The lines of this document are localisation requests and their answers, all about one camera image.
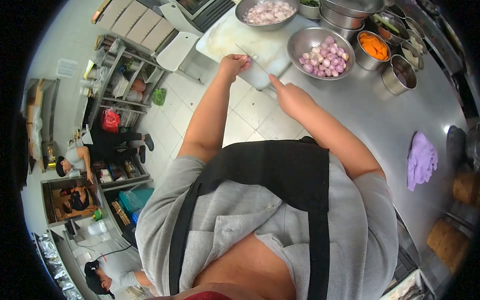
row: hand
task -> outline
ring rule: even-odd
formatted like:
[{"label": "hand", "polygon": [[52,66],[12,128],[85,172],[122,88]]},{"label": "hand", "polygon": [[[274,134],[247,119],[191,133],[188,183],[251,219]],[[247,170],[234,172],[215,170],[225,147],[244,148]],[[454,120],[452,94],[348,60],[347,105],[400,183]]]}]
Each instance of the hand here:
[{"label": "hand", "polygon": [[230,83],[234,83],[237,75],[247,70],[252,64],[252,59],[248,55],[228,54],[222,58],[217,76],[228,78]]},{"label": "hand", "polygon": [[93,172],[92,171],[87,171],[87,179],[89,182],[93,184]]},{"label": "hand", "polygon": [[280,108],[292,119],[298,121],[305,110],[317,106],[312,97],[298,86],[291,83],[284,85],[273,74],[269,74],[268,78],[276,89],[276,98]]}]

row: knife blade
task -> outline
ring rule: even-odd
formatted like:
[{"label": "knife blade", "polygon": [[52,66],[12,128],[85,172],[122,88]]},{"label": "knife blade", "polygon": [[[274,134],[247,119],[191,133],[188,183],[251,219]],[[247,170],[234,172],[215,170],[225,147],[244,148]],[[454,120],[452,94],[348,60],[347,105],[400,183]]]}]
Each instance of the knife blade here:
[{"label": "knife blade", "polygon": [[235,45],[236,45],[238,48],[240,48],[240,50],[242,50],[243,52],[245,52],[246,55],[248,55],[250,58],[252,58],[252,61],[254,61],[254,62],[257,64],[257,66],[259,66],[260,69],[262,69],[262,70],[268,75],[268,72],[265,71],[265,69],[262,68],[262,66],[261,66],[259,63],[257,63],[257,61],[254,60],[253,57],[252,57],[250,54],[247,53],[247,51],[243,50],[239,45],[237,45],[237,44],[235,44]]}]

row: black pants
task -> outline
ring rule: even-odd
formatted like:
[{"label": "black pants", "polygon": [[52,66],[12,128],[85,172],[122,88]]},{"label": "black pants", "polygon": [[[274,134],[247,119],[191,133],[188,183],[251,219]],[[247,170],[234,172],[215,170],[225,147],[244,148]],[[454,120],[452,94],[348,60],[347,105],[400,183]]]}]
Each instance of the black pants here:
[{"label": "black pants", "polygon": [[93,144],[86,144],[93,161],[103,160],[106,163],[122,164],[126,159],[137,153],[136,148],[129,148],[122,152],[117,150],[123,142],[139,141],[142,134],[137,132],[111,133],[103,129],[92,129],[90,131]]}]

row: white cutting board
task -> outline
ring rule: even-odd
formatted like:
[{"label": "white cutting board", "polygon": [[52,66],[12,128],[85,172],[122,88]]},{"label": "white cutting board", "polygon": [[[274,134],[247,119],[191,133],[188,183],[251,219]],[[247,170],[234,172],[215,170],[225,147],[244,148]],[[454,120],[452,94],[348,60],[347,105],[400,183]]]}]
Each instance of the white cutting board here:
[{"label": "white cutting board", "polygon": [[262,90],[270,84],[265,71],[279,76],[291,63],[287,53],[290,36],[300,29],[312,26],[318,27],[315,22],[297,15],[278,30],[259,31],[237,20],[234,6],[205,32],[196,49],[219,63],[228,54],[245,54],[240,48],[251,56],[257,56],[256,62],[261,67],[253,62],[239,76],[257,90]]}]

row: black cap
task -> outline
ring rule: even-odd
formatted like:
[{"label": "black cap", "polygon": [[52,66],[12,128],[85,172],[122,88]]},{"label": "black cap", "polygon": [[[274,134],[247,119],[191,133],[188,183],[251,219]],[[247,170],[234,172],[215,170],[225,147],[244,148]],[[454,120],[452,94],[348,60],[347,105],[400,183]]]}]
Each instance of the black cap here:
[{"label": "black cap", "polygon": [[60,162],[62,162],[65,158],[63,156],[57,157],[57,165],[55,166],[55,169],[57,170],[57,174],[60,177],[65,176],[65,172],[63,172],[63,166],[61,165]]},{"label": "black cap", "polygon": [[102,281],[95,272],[95,270],[97,270],[98,268],[98,261],[92,261],[85,264],[85,281],[88,288],[97,295],[110,295],[113,299],[115,299],[115,296],[110,291],[107,291],[102,287]]}]

